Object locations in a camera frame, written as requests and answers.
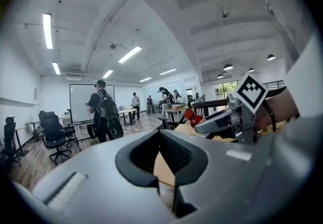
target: railing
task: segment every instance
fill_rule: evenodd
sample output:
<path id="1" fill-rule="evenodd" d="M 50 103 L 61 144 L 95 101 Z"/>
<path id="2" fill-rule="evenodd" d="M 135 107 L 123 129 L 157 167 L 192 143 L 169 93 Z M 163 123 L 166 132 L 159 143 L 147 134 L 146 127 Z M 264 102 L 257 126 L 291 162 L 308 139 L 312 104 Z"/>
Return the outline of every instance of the railing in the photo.
<path id="1" fill-rule="evenodd" d="M 267 82 L 264 83 L 264 85 L 268 88 L 268 94 L 266 95 L 266 98 L 276 96 L 279 93 L 281 93 L 285 88 L 284 81 L 273 81 L 273 82 Z M 226 99 L 218 99 L 218 100 L 212 100 L 212 101 L 206 101 L 206 102 L 198 102 L 194 103 L 192 106 L 194 108 L 195 113 L 198 113 L 198 109 L 202 108 L 204 117 L 208 117 L 208 109 L 210 107 L 218 107 L 218 106 L 224 106 L 227 105 Z"/>

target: ceiling light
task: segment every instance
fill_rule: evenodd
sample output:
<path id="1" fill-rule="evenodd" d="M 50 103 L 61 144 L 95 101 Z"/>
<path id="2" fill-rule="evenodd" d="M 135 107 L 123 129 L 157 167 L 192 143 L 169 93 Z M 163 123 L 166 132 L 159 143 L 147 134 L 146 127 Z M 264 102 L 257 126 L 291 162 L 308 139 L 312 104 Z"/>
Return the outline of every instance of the ceiling light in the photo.
<path id="1" fill-rule="evenodd" d="M 51 20 L 50 14 L 42 15 L 42 25 L 44 27 L 45 42 L 48 49 L 52 49 L 50 20 Z"/>
<path id="2" fill-rule="evenodd" d="M 233 68 L 233 66 L 231 64 L 226 64 L 224 65 L 224 70 L 227 71 L 227 70 L 231 70 Z"/>
<path id="3" fill-rule="evenodd" d="M 161 73 L 160 75 L 163 75 L 163 74 L 166 74 L 166 73 L 170 73 L 170 72 L 173 72 L 173 71 L 176 71 L 176 69 L 169 70 L 167 72 Z"/>
<path id="4" fill-rule="evenodd" d="M 147 80 L 150 80 L 150 79 L 151 79 L 151 78 L 149 77 L 149 78 L 143 79 L 143 80 L 141 80 L 141 81 L 139 81 L 139 82 L 147 81 Z"/>
<path id="5" fill-rule="evenodd" d="M 131 56 L 138 53 L 141 50 L 141 47 L 136 46 L 134 49 L 132 49 L 129 53 L 127 53 L 124 57 L 122 57 L 119 60 L 119 63 L 124 63 L 126 60 L 128 60 Z"/>
<path id="6" fill-rule="evenodd" d="M 108 70 L 106 72 L 106 74 L 103 76 L 103 78 L 105 79 L 107 76 L 109 76 L 111 73 L 113 72 L 113 70 Z"/>
<path id="7" fill-rule="evenodd" d="M 276 58 L 276 57 L 275 57 L 274 55 L 270 54 L 270 55 L 268 55 L 267 60 L 268 60 L 268 61 L 271 61 L 271 60 L 273 60 L 273 59 L 275 59 L 275 58 Z"/>
<path id="8" fill-rule="evenodd" d="M 59 65 L 56 62 L 53 62 L 52 65 L 54 66 L 56 74 L 60 75 Z"/>

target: ceiling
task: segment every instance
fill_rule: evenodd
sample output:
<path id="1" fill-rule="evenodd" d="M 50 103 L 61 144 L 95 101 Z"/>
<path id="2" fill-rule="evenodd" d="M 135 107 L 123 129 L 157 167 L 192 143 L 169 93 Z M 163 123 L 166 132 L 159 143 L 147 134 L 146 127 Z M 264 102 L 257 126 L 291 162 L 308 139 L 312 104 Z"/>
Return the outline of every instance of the ceiling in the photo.
<path id="1" fill-rule="evenodd" d="M 45 45 L 44 13 L 52 15 L 53 50 Z M 193 69 L 171 31 L 143 0 L 14 0 L 8 17 L 44 76 L 55 74 L 52 62 L 58 62 L 63 75 L 97 79 L 113 70 L 108 81 L 131 84 L 162 78 L 160 73 L 174 68 Z M 118 63 L 137 45 L 142 47 L 138 54 Z"/>
<path id="2" fill-rule="evenodd" d="M 273 63 L 266 60 L 270 53 L 277 59 L 283 56 L 285 48 L 263 0 L 169 1 L 176 11 L 161 10 L 150 0 L 14 0 L 9 18 L 42 75 L 55 74 L 51 63 L 58 62 L 63 74 L 96 79 L 113 70 L 109 81 L 139 84 L 147 77 L 162 78 L 159 74 L 166 70 L 194 67 L 201 81 L 210 82 L 226 63 L 234 68 L 224 79 Z M 178 12 L 173 20 L 171 12 Z M 52 15 L 53 50 L 45 45 L 43 13 Z M 183 26 L 176 22 L 177 29 L 171 28 L 170 21 L 178 17 Z M 179 34 L 187 35 L 187 41 Z M 137 45 L 142 51 L 118 63 Z"/>
<path id="3" fill-rule="evenodd" d="M 176 0 L 188 23 L 204 82 L 217 79 L 226 63 L 234 66 L 224 78 L 243 76 L 283 56 L 283 43 L 263 0 Z M 222 17 L 222 6 L 228 12 Z"/>

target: wooden floor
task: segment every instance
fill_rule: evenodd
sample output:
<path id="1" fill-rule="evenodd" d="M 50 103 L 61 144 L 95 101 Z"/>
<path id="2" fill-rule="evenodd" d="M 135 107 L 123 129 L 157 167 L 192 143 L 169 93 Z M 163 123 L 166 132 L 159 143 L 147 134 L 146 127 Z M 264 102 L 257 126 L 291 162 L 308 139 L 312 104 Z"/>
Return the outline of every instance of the wooden floor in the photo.
<path id="1" fill-rule="evenodd" d="M 134 133 L 139 133 L 142 131 L 152 131 L 157 126 L 161 124 L 161 121 L 157 121 L 156 117 L 160 116 L 160 114 L 155 113 L 151 115 L 147 115 L 145 112 L 140 113 L 140 120 L 134 120 L 134 124 L 130 125 L 128 117 L 126 118 L 127 125 L 124 125 L 123 118 L 121 118 L 121 124 L 124 130 L 124 136 L 131 135 Z M 82 129 L 82 138 L 89 137 L 87 133 L 86 127 Z M 86 149 L 89 146 L 98 143 L 98 139 L 89 139 L 80 143 L 80 147 L 82 149 Z M 69 149 L 71 149 L 72 153 L 69 155 L 72 157 L 73 155 L 79 153 L 77 146 L 75 143 L 69 145 Z M 11 179 L 29 191 L 32 191 L 33 187 L 37 184 L 37 182 L 45 176 L 48 172 L 53 170 L 56 165 L 49 160 L 49 155 L 54 153 L 55 150 L 47 150 L 44 146 L 43 141 L 35 141 L 32 140 L 28 144 L 24 146 L 24 150 L 29 150 L 28 154 L 25 157 L 21 157 L 21 167 L 17 164 L 13 163 L 11 173 L 8 173 Z M 58 165 L 64 162 L 64 160 L 68 159 L 58 159 Z M 173 189 L 164 184 L 160 185 L 160 196 L 164 203 L 170 208 L 172 205 L 173 198 Z"/>

